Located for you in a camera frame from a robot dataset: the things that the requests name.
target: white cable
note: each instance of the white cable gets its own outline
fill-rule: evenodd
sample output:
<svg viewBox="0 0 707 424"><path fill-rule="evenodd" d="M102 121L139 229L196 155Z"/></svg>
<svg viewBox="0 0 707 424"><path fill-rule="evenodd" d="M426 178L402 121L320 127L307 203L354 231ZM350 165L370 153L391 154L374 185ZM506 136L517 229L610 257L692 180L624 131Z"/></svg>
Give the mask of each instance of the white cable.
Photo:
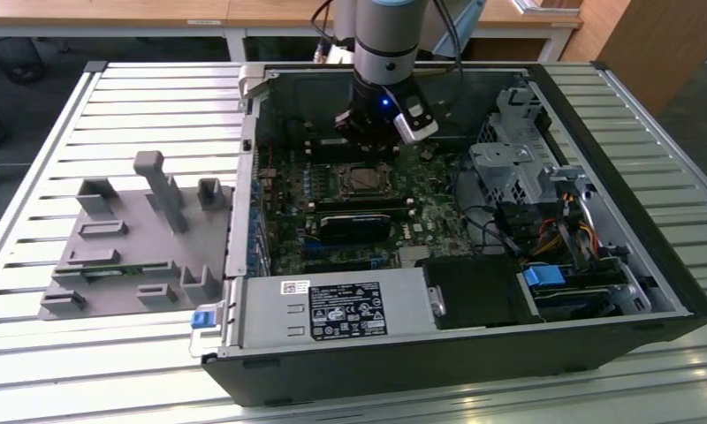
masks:
<svg viewBox="0 0 707 424"><path fill-rule="evenodd" d="M0 163L0 167L4 166L32 166L32 163Z"/></svg>

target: label sticker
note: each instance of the label sticker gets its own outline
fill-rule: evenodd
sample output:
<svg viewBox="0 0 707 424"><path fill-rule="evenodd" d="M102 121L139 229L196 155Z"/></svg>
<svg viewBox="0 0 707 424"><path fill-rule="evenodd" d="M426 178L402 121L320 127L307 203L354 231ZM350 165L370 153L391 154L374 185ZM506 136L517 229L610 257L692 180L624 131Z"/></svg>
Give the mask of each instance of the label sticker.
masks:
<svg viewBox="0 0 707 424"><path fill-rule="evenodd" d="M220 25L223 22L214 19L190 19L190 25Z"/></svg>
<svg viewBox="0 0 707 424"><path fill-rule="evenodd" d="M308 311L318 341L389 334L378 282L308 287Z"/></svg>
<svg viewBox="0 0 707 424"><path fill-rule="evenodd" d="M280 294L307 294L308 280L284 281L280 283Z"/></svg>

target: gray plastic post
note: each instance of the gray plastic post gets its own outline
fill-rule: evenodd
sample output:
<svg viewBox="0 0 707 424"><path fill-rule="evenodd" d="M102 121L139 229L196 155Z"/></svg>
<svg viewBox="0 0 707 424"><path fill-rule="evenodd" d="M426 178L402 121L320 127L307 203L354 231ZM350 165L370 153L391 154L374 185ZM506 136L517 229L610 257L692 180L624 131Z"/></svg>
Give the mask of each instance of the gray plastic post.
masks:
<svg viewBox="0 0 707 424"><path fill-rule="evenodd" d="M194 277L191 269L183 267L180 273L180 288L184 290L192 301L203 302L219 295L220 282L212 276L207 265L202 268L202 278L199 278L199 280Z"/></svg>
<svg viewBox="0 0 707 424"><path fill-rule="evenodd" d="M79 228L79 236L84 239L126 236L127 234L127 223L120 220L83 223Z"/></svg>
<svg viewBox="0 0 707 424"><path fill-rule="evenodd" d="M202 210L220 210L226 207L226 195L219 179L202 178L199 180L198 197Z"/></svg>
<svg viewBox="0 0 707 424"><path fill-rule="evenodd" d="M163 173L164 161L163 154L156 150L139 152L134 161L134 170L150 183L170 228L175 233L182 233L187 231L187 218L180 211L183 197L175 179L168 178Z"/></svg>
<svg viewBox="0 0 707 424"><path fill-rule="evenodd" d="M136 297L148 306L171 304L178 301L176 293L167 283L139 285Z"/></svg>
<svg viewBox="0 0 707 424"><path fill-rule="evenodd" d="M107 265L120 262L116 249L74 250L66 259L70 265Z"/></svg>
<svg viewBox="0 0 707 424"><path fill-rule="evenodd" d="M114 211L107 204L107 199L115 197L118 197L118 192L107 178L86 179L79 188L76 200L92 218L98 216L112 217Z"/></svg>
<svg viewBox="0 0 707 424"><path fill-rule="evenodd" d="M84 309L86 299L75 290L56 289L45 293L40 304L55 314L66 314Z"/></svg>
<svg viewBox="0 0 707 424"><path fill-rule="evenodd" d="M174 261L167 261L167 264L162 267L144 266L142 270L144 275L152 278L180 277L180 267Z"/></svg>

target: motherboard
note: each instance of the motherboard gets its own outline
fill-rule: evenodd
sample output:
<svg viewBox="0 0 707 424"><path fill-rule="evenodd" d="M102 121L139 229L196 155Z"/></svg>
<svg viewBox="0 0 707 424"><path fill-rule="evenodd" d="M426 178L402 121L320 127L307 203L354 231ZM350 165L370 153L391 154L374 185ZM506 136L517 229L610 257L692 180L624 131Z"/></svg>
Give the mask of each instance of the motherboard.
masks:
<svg viewBox="0 0 707 424"><path fill-rule="evenodd" d="M272 275L411 268L471 254L451 187L457 154L439 154L437 143L374 163L312 153L267 148L259 158Z"/></svg>

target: barcode sticker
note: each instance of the barcode sticker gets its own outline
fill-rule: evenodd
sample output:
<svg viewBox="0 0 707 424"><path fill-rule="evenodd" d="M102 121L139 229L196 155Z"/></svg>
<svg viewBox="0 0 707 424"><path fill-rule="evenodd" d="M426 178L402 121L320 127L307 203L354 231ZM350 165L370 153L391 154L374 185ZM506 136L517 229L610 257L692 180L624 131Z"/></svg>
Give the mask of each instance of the barcode sticker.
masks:
<svg viewBox="0 0 707 424"><path fill-rule="evenodd" d="M280 284L280 294L307 294L308 280L284 281Z"/></svg>

